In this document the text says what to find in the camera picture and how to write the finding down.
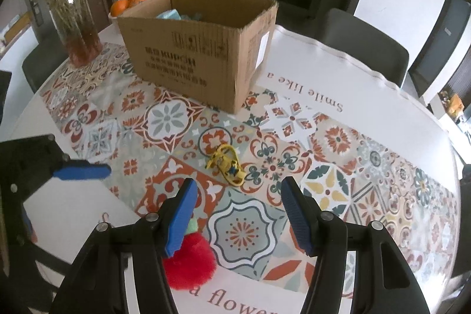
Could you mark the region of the dark chair left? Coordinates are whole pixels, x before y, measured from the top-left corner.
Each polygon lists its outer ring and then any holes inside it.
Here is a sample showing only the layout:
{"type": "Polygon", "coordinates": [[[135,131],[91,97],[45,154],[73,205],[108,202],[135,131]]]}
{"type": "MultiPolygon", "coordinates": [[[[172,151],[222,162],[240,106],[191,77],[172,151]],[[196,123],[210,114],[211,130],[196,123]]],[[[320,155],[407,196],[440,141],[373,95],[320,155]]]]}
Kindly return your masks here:
{"type": "Polygon", "coordinates": [[[35,93],[69,55],[57,34],[39,43],[22,63],[26,81],[35,93]]]}

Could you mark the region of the blue tissue pack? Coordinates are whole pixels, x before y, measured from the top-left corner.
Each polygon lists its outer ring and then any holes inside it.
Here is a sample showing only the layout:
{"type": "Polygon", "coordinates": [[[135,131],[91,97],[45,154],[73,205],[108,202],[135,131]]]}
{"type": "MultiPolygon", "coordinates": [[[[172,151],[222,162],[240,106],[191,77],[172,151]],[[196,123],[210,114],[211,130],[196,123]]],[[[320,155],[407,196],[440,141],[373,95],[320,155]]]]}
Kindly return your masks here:
{"type": "Polygon", "coordinates": [[[169,9],[156,16],[156,19],[176,21],[200,21],[201,18],[202,15],[200,13],[188,16],[186,14],[180,14],[177,9],[169,9]]]}

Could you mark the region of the dark chair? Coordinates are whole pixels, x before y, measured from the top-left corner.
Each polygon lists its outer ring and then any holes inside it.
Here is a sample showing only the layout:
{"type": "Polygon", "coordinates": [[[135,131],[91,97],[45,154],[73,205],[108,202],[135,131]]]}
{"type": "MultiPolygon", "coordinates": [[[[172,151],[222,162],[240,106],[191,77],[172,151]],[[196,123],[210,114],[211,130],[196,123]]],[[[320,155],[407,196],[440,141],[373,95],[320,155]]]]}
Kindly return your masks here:
{"type": "Polygon", "coordinates": [[[35,93],[69,55],[57,34],[39,43],[22,63],[26,81],[35,93]]]}
{"type": "Polygon", "coordinates": [[[347,53],[401,87],[409,64],[407,50],[392,37],[341,9],[330,9],[320,19],[314,38],[347,53]]]}

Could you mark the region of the patterned table runner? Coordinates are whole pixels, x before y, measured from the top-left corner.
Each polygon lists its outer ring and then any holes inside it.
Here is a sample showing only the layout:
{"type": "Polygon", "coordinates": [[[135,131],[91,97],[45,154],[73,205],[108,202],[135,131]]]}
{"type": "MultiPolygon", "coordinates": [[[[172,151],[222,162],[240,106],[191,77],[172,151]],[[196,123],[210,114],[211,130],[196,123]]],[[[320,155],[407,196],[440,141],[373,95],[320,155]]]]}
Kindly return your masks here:
{"type": "Polygon", "coordinates": [[[388,146],[295,99],[255,86],[235,115],[141,80],[123,46],[89,65],[62,64],[41,97],[79,157],[108,162],[110,191],[136,214],[195,179],[193,229],[229,271],[304,293],[313,258],[281,201],[292,176],[341,219],[382,222],[422,287],[442,287],[453,261],[457,198],[388,146]]]}

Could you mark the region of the yellow toy keychain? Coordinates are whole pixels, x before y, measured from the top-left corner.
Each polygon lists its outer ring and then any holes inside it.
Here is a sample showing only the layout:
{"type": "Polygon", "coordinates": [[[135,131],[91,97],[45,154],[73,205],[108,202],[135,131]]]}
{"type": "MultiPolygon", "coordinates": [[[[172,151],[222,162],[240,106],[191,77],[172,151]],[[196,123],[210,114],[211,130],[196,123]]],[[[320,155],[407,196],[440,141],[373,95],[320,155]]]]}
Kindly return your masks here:
{"type": "Polygon", "coordinates": [[[205,168],[216,167],[228,184],[241,187],[247,173],[243,171],[236,149],[228,143],[221,144],[210,156],[205,168]]]}

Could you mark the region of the dark chair back right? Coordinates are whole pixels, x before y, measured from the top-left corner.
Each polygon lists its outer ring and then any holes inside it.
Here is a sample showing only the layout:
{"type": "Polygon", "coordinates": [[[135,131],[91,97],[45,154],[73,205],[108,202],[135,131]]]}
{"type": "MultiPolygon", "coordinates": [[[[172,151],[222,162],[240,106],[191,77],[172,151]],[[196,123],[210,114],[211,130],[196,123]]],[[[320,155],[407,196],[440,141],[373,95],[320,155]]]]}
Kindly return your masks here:
{"type": "Polygon", "coordinates": [[[341,9],[330,9],[320,19],[314,38],[347,53],[401,87],[409,64],[407,50],[392,37],[341,9]]]}

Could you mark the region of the brown cardboard box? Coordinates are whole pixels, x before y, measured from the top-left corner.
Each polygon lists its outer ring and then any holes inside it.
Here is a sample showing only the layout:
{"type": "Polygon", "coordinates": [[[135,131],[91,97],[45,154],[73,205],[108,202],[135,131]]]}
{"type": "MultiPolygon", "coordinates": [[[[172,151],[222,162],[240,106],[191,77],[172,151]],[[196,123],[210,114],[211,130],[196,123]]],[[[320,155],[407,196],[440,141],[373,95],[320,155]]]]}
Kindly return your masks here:
{"type": "Polygon", "coordinates": [[[145,0],[117,23],[141,79],[235,114],[263,71],[276,0],[145,0]],[[156,19],[177,9],[200,21],[156,19]]]}

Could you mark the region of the white tv cabinet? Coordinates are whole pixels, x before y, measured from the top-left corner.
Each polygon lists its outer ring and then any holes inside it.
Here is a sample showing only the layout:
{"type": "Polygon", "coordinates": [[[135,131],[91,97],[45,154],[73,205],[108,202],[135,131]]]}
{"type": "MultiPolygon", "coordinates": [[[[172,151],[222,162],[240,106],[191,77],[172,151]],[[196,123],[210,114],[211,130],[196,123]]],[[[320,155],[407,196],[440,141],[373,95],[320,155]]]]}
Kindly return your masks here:
{"type": "Polygon", "coordinates": [[[470,142],[470,118],[465,114],[465,106],[456,92],[445,87],[429,103],[440,126],[451,139],[470,142]]]}

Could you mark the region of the red strawberry plush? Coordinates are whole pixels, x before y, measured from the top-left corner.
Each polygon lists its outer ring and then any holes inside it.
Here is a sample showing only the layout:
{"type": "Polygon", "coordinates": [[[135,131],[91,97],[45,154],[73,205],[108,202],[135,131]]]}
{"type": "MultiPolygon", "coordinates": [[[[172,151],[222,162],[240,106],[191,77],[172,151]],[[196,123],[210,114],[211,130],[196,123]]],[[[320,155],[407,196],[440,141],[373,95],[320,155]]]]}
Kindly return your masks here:
{"type": "Polygon", "coordinates": [[[190,290],[209,282],[216,271],[211,246],[191,218],[182,245],[171,258],[163,260],[165,276],[171,288],[190,290]]]}

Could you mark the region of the white basket of oranges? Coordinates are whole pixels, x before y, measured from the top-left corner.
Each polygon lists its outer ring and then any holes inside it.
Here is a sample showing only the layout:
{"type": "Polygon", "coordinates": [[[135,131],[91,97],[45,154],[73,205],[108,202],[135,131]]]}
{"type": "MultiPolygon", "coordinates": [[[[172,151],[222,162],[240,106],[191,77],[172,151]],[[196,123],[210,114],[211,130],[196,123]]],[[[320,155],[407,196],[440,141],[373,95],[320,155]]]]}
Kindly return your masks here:
{"type": "Polygon", "coordinates": [[[130,9],[145,0],[117,0],[115,1],[109,12],[109,20],[114,23],[117,21],[117,17],[123,14],[127,9],[130,9]]]}

